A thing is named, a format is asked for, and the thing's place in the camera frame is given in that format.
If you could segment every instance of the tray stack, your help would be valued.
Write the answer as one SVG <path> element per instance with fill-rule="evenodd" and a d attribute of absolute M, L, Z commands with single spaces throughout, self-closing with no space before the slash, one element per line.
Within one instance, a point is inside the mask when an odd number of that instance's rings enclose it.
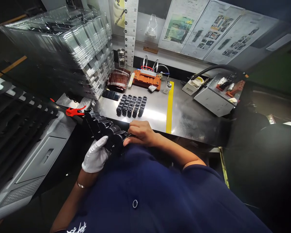
<path fill-rule="evenodd" d="M 0 30 L 55 84 L 90 99 L 102 95 L 114 70 L 105 13 L 64 6 Z"/>

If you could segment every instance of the drawer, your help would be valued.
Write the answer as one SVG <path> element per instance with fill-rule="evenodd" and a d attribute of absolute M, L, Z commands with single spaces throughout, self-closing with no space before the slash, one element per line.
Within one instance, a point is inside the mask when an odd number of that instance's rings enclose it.
<path fill-rule="evenodd" d="M 48 137 L 16 183 L 46 175 L 65 145 L 66 140 L 67 139 Z"/>

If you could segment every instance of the white glove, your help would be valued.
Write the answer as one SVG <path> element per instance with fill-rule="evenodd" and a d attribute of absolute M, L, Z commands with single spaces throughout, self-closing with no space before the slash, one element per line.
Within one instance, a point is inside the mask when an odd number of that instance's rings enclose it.
<path fill-rule="evenodd" d="M 108 140 L 108 136 L 103 136 L 98 141 L 94 141 L 87 151 L 84 161 L 82 163 L 82 169 L 87 173 L 99 172 L 103 169 L 105 161 L 109 157 L 109 153 L 103 147 Z"/>

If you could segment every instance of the orange device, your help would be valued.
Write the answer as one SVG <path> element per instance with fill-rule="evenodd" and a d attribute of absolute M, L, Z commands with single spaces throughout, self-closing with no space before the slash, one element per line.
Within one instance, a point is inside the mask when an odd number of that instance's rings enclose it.
<path fill-rule="evenodd" d="M 233 90 L 227 91 L 226 94 L 230 97 L 234 97 L 237 92 L 240 92 L 243 90 L 244 85 L 245 85 L 245 81 L 241 80 L 235 84 L 235 86 L 233 87 Z"/>
<path fill-rule="evenodd" d="M 156 91 L 161 89 L 161 79 L 159 75 L 155 72 L 149 70 L 135 70 L 135 77 L 133 80 L 133 84 L 141 87 L 148 88 L 153 85 L 156 86 Z"/>

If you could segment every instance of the navy blue shirt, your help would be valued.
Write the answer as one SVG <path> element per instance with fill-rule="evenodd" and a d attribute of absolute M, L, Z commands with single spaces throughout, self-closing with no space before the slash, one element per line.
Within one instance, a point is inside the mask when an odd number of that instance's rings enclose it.
<path fill-rule="evenodd" d="M 128 147 L 62 232 L 270 232 L 213 169 L 170 170 L 146 148 Z"/>

